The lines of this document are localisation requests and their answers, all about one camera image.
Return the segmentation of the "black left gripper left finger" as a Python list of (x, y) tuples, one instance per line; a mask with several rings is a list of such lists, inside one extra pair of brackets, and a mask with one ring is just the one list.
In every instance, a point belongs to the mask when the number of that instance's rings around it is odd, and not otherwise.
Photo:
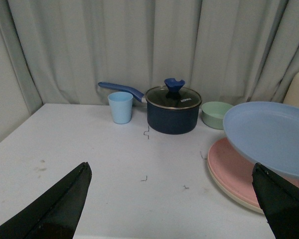
[(83, 162), (0, 226), (0, 239), (72, 239), (86, 202), (92, 170)]

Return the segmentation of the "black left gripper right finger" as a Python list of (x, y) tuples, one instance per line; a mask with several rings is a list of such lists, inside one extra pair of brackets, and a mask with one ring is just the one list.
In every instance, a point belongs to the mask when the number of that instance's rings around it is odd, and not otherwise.
[(260, 208), (277, 239), (299, 239), (299, 188), (256, 163), (252, 185)]

